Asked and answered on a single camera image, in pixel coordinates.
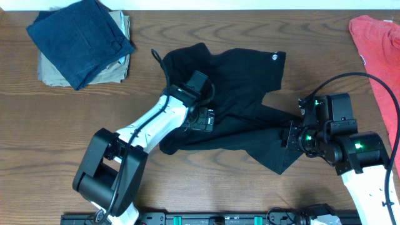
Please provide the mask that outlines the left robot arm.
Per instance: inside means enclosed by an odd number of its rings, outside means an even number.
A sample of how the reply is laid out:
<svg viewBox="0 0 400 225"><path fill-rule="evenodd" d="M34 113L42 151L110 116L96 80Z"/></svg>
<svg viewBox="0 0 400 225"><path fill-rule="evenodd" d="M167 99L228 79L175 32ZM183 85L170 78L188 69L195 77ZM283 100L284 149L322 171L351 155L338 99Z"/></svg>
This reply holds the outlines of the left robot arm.
<svg viewBox="0 0 400 225"><path fill-rule="evenodd" d="M139 190L149 153L177 128L211 132L214 111L205 107L215 90L210 79L194 71L189 81L169 84L156 105L132 124L115 132L98 130L79 165L72 187L97 207L71 224L135 224L133 200Z"/></svg>

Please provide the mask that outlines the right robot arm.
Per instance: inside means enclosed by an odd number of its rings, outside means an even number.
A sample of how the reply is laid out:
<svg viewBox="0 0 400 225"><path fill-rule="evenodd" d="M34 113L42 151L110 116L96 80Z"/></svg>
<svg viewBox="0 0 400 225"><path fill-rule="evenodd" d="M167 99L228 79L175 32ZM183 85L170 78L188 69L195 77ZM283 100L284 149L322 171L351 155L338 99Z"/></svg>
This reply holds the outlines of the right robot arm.
<svg viewBox="0 0 400 225"><path fill-rule="evenodd" d="M399 201L381 137L359 132L348 94L316 96L291 121L283 148L322 158L341 176L362 224L399 224Z"/></svg>

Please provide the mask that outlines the folded khaki garment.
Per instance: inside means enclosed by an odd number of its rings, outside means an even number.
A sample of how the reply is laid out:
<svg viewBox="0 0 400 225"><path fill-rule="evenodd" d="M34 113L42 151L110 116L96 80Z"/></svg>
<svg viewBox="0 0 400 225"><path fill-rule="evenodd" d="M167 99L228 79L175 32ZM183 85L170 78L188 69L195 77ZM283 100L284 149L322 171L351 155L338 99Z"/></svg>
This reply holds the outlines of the folded khaki garment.
<svg viewBox="0 0 400 225"><path fill-rule="evenodd" d="M130 17L125 16L122 11L111 11L109 15L117 23L125 37L129 39ZM109 64L89 84L120 83L127 76L129 58L130 55L128 54L121 57L118 61ZM48 86L70 86L56 67L41 52L38 57L37 75L38 79Z"/></svg>

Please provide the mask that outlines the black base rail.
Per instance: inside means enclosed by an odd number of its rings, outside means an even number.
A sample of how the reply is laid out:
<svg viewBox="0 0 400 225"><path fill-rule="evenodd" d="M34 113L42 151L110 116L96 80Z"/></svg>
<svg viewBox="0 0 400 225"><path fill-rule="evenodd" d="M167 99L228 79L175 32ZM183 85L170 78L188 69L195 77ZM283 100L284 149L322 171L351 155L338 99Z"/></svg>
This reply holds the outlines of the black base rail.
<svg viewBox="0 0 400 225"><path fill-rule="evenodd" d="M328 220L329 216L326 216L327 224L362 224L361 220L355 214L339 214L337 219L331 217L333 222ZM139 217L138 221L134 224L138 225L234 225L234 224L295 224L291 219L294 220L294 213L289 213L287 216L284 212L270 212L267 214L164 214L163 212L149 212L144 213ZM89 218L89 215L83 214L70 214L63 215L60 219L60 224L72 225L72 224L93 224L93 220Z"/></svg>

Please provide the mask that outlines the folded navy blue garment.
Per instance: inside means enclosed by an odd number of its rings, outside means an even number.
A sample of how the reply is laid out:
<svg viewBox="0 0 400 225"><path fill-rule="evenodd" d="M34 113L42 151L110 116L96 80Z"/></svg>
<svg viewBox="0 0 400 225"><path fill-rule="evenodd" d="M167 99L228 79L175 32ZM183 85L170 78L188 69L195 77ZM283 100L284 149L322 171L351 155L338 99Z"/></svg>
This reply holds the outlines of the folded navy blue garment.
<svg viewBox="0 0 400 225"><path fill-rule="evenodd" d="M95 0L41 11L26 31L76 91L106 66L134 52L117 23Z"/></svg>

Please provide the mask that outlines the black t-shirt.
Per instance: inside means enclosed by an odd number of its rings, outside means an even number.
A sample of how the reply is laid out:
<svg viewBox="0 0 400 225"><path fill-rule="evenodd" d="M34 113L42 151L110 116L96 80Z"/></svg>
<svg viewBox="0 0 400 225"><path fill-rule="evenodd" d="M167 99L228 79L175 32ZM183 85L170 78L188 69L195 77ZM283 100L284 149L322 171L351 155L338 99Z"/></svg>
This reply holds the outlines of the black t-shirt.
<svg viewBox="0 0 400 225"><path fill-rule="evenodd" d="M172 155L178 150L244 150L257 162L282 174L301 155L281 147L282 135L300 118L262 104L266 93L281 88L285 52L230 49L211 54L204 43L169 52L163 59L171 84L182 84L194 71L214 84L207 108L214 110L211 132L177 128L159 144Z"/></svg>

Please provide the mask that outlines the red t-shirt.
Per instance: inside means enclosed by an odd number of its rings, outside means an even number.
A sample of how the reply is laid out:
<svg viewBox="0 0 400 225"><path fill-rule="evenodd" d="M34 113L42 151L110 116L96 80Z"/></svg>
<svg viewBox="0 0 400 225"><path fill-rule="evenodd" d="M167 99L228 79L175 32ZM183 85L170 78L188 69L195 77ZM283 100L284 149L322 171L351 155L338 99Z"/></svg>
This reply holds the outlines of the red t-shirt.
<svg viewBox="0 0 400 225"><path fill-rule="evenodd" d="M399 99L399 25L364 15L350 20L349 32L366 72L384 81ZM398 125L393 100L378 82L370 84L393 147Z"/></svg>

